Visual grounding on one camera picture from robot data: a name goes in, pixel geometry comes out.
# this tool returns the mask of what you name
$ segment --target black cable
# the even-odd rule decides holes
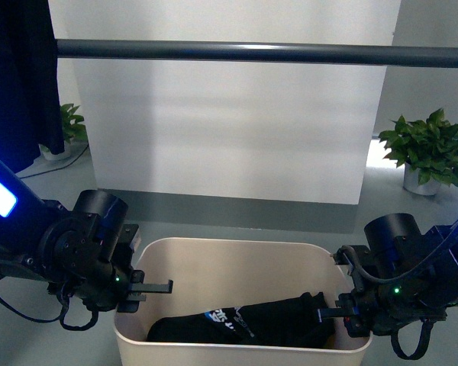
[[[57,299],[64,307],[67,307],[69,309],[69,297],[68,296],[65,297],[63,291],[57,294]],[[84,326],[70,326],[64,322],[64,319],[65,319],[64,316],[60,319],[60,324],[65,330],[70,330],[74,332],[82,332],[82,331],[88,330],[92,328],[98,321],[98,311],[91,310],[91,313],[92,313],[92,318]]]
[[[86,148],[73,160],[71,161],[70,163],[68,163],[67,165],[65,166],[62,166],[60,168],[55,168],[55,169],[51,169],[51,170],[46,170],[45,172],[41,172],[41,173],[35,173],[35,174],[31,174],[31,175],[26,175],[25,177],[19,177],[20,179],[26,179],[26,178],[32,178],[32,177],[37,177],[38,175],[42,175],[42,174],[46,174],[46,173],[51,173],[51,172],[57,172],[58,170],[62,170],[62,169],[66,169],[68,168],[69,166],[71,166],[74,162],[76,162],[76,160],[78,160],[84,153],[85,151],[89,148],[89,144],[86,145]]]
[[[356,267],[360,275],[363,276],[366,280],[370,282],[374,282],[377,284],[391,284],[392,282],[400,281],[406,277],[410,277],[413,275],[418,275],[421,273],[425,267],[428,265],[432,265],[434,261],[437,260],[439,257],[439,252],[442,252],[443,250],[448,250],[451,248],[455,243],[458,241],[458,220],[452,225],[452,229],[448,236],[441,242],[439,246],[437,246],[429,255],[424,258],[420,263],[418,263],[413,269],[404,272],[400,274],[397,277],[393,278],[378,278],[375,276],[372,276],[370,273],[368,273],[365,268],[362,267],[360,263],[360,259],[358,258],[358,255],[354,248],[352,246],[342,246],[341,249],[350,253],[351,258],[353,259],[353,265]]]
[[[0,280],[3,279],[4,277],[5,276],[0,274]],[[84,330],[92,328],[98,321],[98,311],[97,310],[91,310],[92,318],[84,326],[69,326],[68,324],[64,323],[64,318],[65,318],[65,316],[66,316],[66,314],[68,313],[68,310],[69,310],[69,295],[66,293],[66,285],[67,285],[67,283],[65,282],[63,284],[63,286],[61,287],[61,289],[59,289],[57,291],[57,293],[56,293],[56,298],[58,299],[58,301],[61,304],[61,313],[59,314],[59,316],[57,316],[54,319],[36,319],[36,318],[32,318],[30,316],[27,316],[27,315],[21,313],[20,311],[16,310],[11,305],[9,305],[1,297],[0,297],[0,304],[3,305],[4,307],[6,307],[7,309],[9,309],[11,312],[19,315],[20,317],[22,317],[22,318],[24,318],[26,320],[30,320],[31,322],[34,322],[34,323],[53,323],[53,322],[56,322],[57,320],[59,320],[61,326],[65,330],[84,331]]]
[[[434,321],[425,319],[422,320],[421,327],[421,336],[419,337],[418,347],[415,349],[414,353],[410,356],[407,356],[398,342],[398,330],[393,332],[390,335],[390,341],[392,343],[392,348],[397,356],[403,360],[418,360],[424,356],[427,352],[427,347],[429,346],[429,340],[431,338],[431,330],[433,330]]]
[[[65,308],[64,305],[63,305],[63,307],[61,308],[61,313],[56,318],[54,318],[54,319],[36,319],[36,318],[32,318],[30,316],[27,316],[27,315],[21,313],[20,311],[16,310],[14,307],[10,306],[7,302],[5,302],[5,300],[3,300],[1,297],[0,297],[0,304],[3,305],[4,307],[6,307],[7,309],[9,309],[11,312],[21,316],[24,319],[30,320],[31,322],[34,322],[34,323],[52,323],[52,322],[56,322],[57,320],[64,318],[64,316],[68,312],[68,307]]]

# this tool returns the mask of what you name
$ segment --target white flower pot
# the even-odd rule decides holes
[[[55,162],[56,160],[67,159],[71,156],[71,145],[67,143],[66,141],[64,142],[64,152],[60,154],[54,155],[51,153],[49,149],[45,149],[44,147],[41,147],[40,150],[42,151],[44,158],[51,162]]]
[[[404,188],[408,191],[423,196],[434,196],[440,189],[441,183],[430,179],[425,185],[419,185],[419,169],[412,171],[410,164],[405,163]]]

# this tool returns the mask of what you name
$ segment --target white backdrop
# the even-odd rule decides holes
[[[57,38],[390,45],[399,4],[50,7]],[[384,67],[79,59],[60,75],[72,64],[100,188],[358,203]],[[60,79],[62,98],[72,80]]]

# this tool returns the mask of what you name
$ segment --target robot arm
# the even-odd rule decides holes
[[[0,162],[0,276],[49,282],[63,309],[75,295],[92,313],[137,311],[141,293],[170,293],[173,283],[142,284],[131,266],[137,225],[124,225],[126,213],[103,191],[82,192],[72,211],[42,201]]]
[[[419,359],[433,324],[458,306],[458,220],[421,235],[412,215],[394,213],[369,223],[365,234],[369,248],[343,246],[334,254],[337,265],[350,266],[355,288],[339,296],[337,309],[320,310],[321,317],[343,316],[352,337],[391,336],[400,358]],[[398,331],[418,320],[419,346],[407,356]]]

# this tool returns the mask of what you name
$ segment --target gray wall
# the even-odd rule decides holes
[[[402,0],[393,46],[458,47],[458,0]],[[458,123],[458,69],[389,67],[374,133],[393,128],[390,120],[425,119],[444,108]]]

